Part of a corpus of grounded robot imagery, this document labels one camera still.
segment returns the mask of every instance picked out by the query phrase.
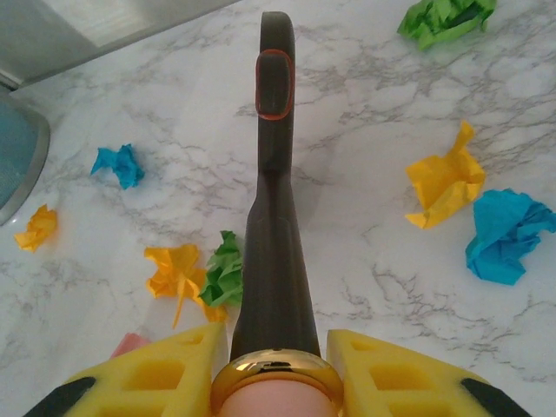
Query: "white marble surface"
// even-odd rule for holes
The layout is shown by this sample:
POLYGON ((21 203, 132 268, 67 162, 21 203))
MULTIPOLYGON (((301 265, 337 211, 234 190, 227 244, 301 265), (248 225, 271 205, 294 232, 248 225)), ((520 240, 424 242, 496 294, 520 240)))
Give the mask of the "white marble surface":
MULTIPOLYGON (((297 37, 295 201, 321 342, 351 328, 470 368, 534 416, 554 415, 556 236, 515 287, 465 267, 473 209, 423 231, 405 167, 442 154, 460 119, 486 189, 556 209, 556 4, 501 1, 485 34, 416 50, 396 35, 413 0, 244 0, 18 91, 49 119, 49 159, 0 228, 0 415, 18 416, 126 332, 173 334, 146 246, 242 235, 255 191, 254 66, 264 10, 297 37), (147 175, 89 176, 96 148, 131 142, 147 175), (60 231, 34 255, 12 235, 42 204, 60 231)), ((190 302, 179 328, 204 322, 190 302)))

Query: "gold ring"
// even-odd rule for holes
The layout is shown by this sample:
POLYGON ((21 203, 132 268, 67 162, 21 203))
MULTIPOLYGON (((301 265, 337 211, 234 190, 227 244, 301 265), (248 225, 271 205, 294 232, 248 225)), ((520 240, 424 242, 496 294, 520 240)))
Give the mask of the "gold ring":
POLYGON ((226 365, 212 383, 210 403, 218 414, 228 397, 249 384, 267 380, 307 383, 322 391, 337 411, 343 403, 343 385, 335 369, 321 357, 301 350, 268 349, 245 354, 226 365))

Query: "crumpled blue paper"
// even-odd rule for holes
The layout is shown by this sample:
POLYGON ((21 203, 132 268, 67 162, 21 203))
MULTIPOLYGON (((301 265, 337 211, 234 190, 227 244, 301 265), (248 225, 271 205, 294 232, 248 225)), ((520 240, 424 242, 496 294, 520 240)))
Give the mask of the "crumpled blue paper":
POLYGON ((526 272, 520 257, 556 232, 556 214, 525 193, 489 190, 473 205, 477 235, 466 249, 467 267, 481 280, 513 285, 526 272))
POLYGON ((133 149, 130 144, 123 145, 117 152, 108 148, 99 148, 95 165, 90 174, 95 174, 100 168, 112 168, 123 189, 136 187, 145 176, 133 157, 133 149))

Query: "trash can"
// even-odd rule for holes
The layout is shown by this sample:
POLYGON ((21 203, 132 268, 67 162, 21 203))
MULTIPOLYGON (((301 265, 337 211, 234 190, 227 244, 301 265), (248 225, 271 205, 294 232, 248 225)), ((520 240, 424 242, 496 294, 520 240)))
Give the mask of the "trash can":
POLYGON ((35 186, 49 143, 50 127, 44 116, 0 93, 0 226, 35 186))

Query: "crumpled yellow paper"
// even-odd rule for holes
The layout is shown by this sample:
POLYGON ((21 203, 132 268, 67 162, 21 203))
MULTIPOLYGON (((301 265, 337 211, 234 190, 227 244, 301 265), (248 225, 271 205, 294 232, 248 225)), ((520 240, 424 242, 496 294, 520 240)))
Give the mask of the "crumpled yellow paper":
POLYGON ((39 207, 36 213, 27 223, 27 231, 14 234, 17 245, 22 250, 35 252, 47 237, 52 235, 58 225, 58 217, 55 210, 48 210, 46 204, 39 207))
POLYGON ((486 174, 466 149, 473 127, 465 120, 453 148, 444 157, 429 156, 407 167, 425 211, 406 215, 420 228, 432 228, 479 196, 486 174))
POLYGON ((199 297, 205 283, 206 270, 197 268, 199 249, 196 245, 187 244, 179 248, 146 248, 145 258, 153 261, 158 271, 147 280, 147 288, 155 297, 178 297, 175 312, 175 328, 180 319, 185 298, 190 298, 202 307, 208 321, 225 321, 228 315, 224 307, 207 306, 199 297))

